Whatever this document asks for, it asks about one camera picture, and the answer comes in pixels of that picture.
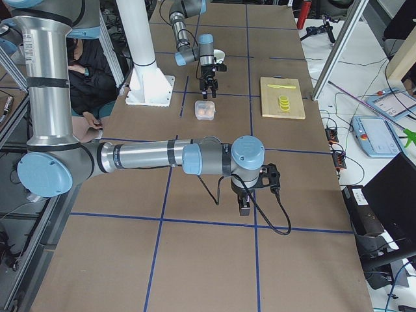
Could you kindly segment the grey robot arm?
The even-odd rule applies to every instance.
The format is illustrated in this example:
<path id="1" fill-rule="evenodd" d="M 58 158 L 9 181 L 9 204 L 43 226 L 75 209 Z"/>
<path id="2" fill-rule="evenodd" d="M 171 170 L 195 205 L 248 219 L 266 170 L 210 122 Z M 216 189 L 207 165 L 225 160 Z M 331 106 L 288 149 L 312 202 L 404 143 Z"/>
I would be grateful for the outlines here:
<path id="1" fill-rule="evenodd" d="M 212 97 L 216 97 L 218 81 L 215 73 L 219 70 L 214 54 L 214 40 L 211 34 L 201 34 L 195 37 L 188 31 L 185 20 L 199 16 L 207 10 L 205 1 L 174 1 L 169 11 L 169 22 L 172 27 L 176 49 L 175 61 L 178 66 L 185 66 L 192 62 L 199 62 L 201 75 L 197 77 L 200 83 L 200 91 L 207 98 L 207 92 L 211 91 Z"/>
<path id="2" fill-rule="evenodd" d="M 103 54 L 98 1 L 9 1 L 22 33 L 32 137 L 18 163 L 19 181 L 51 198 L 99 174 L 116 170 L 182 167 L 186 174 L 231 178 L 239 210 L 255 207 L 252 196 L 265 174 L 265 149 L 254 136 L 232 144 L 216 137 L 132 144 L 100 142 L 106 119 L 99 113 L 118 95 L 108 64 L 87 66 Z"/>

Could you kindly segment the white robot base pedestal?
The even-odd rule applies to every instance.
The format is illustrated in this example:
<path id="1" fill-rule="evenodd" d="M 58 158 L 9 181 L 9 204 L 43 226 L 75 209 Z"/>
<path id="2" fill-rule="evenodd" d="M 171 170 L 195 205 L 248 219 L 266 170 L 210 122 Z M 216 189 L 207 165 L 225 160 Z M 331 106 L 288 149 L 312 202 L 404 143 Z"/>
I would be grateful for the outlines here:
<path id="1" fill-rule="evenodd" d="M 116 4 L 134 66 L 126 103 L 169 106 L 175 78 L 165 76 L 157 65 L 145 2 L 119 0 Z"/>

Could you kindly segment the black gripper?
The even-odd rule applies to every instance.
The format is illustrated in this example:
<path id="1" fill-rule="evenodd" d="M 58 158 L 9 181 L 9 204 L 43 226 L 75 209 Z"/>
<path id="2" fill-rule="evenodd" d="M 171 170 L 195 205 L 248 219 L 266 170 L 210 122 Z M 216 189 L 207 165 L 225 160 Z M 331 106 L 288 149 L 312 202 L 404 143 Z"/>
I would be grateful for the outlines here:
<path id="1" fill-rule="evenodd" d="M 200 69 L 201 77 L 199 78 L 199 82 L 203 99 L 208 98 L 206 90 L 209 88 L 211 89 L 212 98 L 216 98 L 216 91 L 218 89 L 218 81 L 215 78 L 216 64 L 201 65 Z"/>
<path id="2" fill-rule="evenodd" d="M 250 202 L 253 201 L 252 193 L 255 189 L 260 187 L 260 182 L 255 181 L 243 181 L 241 182 L 237 177 L 231 178 L 231 189 L 237 195 L 237 202 L 239 204 L 239 214 L 241 216 L 250 215 Z"/>

